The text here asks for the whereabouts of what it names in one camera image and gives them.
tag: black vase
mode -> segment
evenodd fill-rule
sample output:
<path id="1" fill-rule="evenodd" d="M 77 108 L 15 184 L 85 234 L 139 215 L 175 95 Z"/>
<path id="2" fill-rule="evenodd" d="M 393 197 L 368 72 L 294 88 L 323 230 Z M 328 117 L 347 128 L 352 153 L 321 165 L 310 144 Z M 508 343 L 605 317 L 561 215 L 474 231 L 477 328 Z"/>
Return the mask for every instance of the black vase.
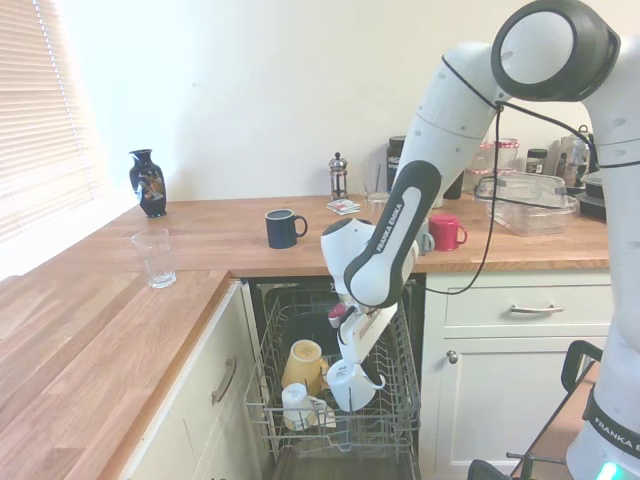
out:
<path id="1" fill-rule="evenodd" d="M 167 214 L 167 191 L 164 186 L 164 175 L 159 166 L 151 161 L 151 149 L 134 150 L 135 165 L 129 170 L 129 179 L 133 191 L 138 196 L 138 203 L 147 217 L 162 217 Z"/>

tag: window blind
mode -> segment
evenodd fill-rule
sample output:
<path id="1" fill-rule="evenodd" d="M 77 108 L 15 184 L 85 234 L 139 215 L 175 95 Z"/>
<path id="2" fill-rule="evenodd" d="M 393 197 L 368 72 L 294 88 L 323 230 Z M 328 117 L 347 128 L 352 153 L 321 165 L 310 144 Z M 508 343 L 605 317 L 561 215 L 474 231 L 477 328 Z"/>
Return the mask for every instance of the window blind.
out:
<path id="1" fill-rule="evenodd" d="M 0 246 L 104 192 L 51 0 L 0 0 Z"/>

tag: wire rack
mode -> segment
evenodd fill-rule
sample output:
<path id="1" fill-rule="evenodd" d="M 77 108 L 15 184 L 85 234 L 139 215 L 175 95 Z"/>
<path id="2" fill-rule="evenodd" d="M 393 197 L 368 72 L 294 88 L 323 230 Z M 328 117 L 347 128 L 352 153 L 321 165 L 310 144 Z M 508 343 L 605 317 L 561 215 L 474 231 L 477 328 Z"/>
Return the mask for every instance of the wire rack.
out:
<path id="1" fill-rule="evenodd" d="M 296 287 L 272 290 L 269 297 L 260 354 L 245 396 L 250 420 L 259 427 L 265 447 L 276 457 L 286 447 L 295 447 L 298 452 L 333 449 L 361 456 L 395 454 L 396 458 L 410 453 L 413 432 L 419 428 L 420 395 L 402 302 L 370 354 L 386 379 L 384 389 L 377 391 L 365 408 L 350 413 L 339 409 L 330 390 L 323 390 L 318 398 L 326 407 L 314 407 L 316 424 L 293 431 L 284 424 L 281 398 L 281 378 L 289 356 L 289 346 L 283 340 L 287 322 L 309 312 L 326 318 L 338 300 L 327 290 Z M 325 358 L 332 364 L 340 355 Z"/>

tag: kitchen counter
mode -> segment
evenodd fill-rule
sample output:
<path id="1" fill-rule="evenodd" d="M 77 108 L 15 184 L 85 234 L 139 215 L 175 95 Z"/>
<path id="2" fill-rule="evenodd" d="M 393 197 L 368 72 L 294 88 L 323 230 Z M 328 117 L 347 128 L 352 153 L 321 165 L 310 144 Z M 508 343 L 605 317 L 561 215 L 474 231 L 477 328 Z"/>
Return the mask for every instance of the kitchen counter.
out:
<path id="1" fill-rule="evenodd" d="M 227 272 L 27 275 L 0 285 L 0 478 L 115 478 L 218 301 Z"/>
<path id="2" fill-rule="evenodd" d="M 326 202 L 326 197 L 175 202 L 167 205 L 166 217 L 157 219 L 147 219 L 140 208 L 135 207 L 40 270 L 137 271 L 141 267 L 131 236 L 146 228 L 163 227 L 170 231 L 179 270 L 229 270 L 237 278 L 328 275 L 320 236 L 326 227 L 344 217 L 328 210 Z M 309 232 L 298 239 L 295 247 L 274 250 L 267 245 L 264 216 L 277 208 L 292 209 L 309 222 Z M 461 200 L 445 200 L 444 208 L 435 212 L 458 215 L 461 224 L 469 230 L 469 240 L 453 252 L 432 252 L 420 257 L 414 272 L 475 271 L 487 241 L 489 220 L 484 206 L 463 196 Z M 363 211 L 348 217 L 367 218 L 367 214 Z M 608 266 L 606 225 L 576 215 L 567 232 L 560 235 L 518 237 L 496 225 L 485 269 Z"/>
<path id="3" fill-rule="evenodd" d="M 193 349 L 231 277 L 327 275 L 320 235 L 341 217 L 325 197 L 176 202 L 147 219 L 135 207 L 24 277 L 0 283 L 0 478 L 111 479 Z M 291 208 L 308 234 L 267 246 L 264 215 Z M 420 257 L 416 272 L 472 272 L 484 250 L 484 207 L 445 201 L 469 241 Z M 153 290 L 130 237 L 170 230 L 177 282 Z M 496 226 L 487 270 L 608 267 L 605 225 L 517 237 Z"/>

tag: french press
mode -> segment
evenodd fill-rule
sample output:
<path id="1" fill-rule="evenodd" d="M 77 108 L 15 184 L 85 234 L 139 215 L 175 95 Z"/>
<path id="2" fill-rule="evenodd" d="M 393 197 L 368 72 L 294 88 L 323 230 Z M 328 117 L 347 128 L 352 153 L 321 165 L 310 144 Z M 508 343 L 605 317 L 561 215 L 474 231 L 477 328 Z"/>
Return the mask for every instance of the french press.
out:
<path id="1" fill-rule="evenodd" d="M 329 175 L 331 177 L 331 199 L 349 198 L 347 192 L 347 161 L 340 158 L 336 152 L 335 158 L 329 161 Z"/>

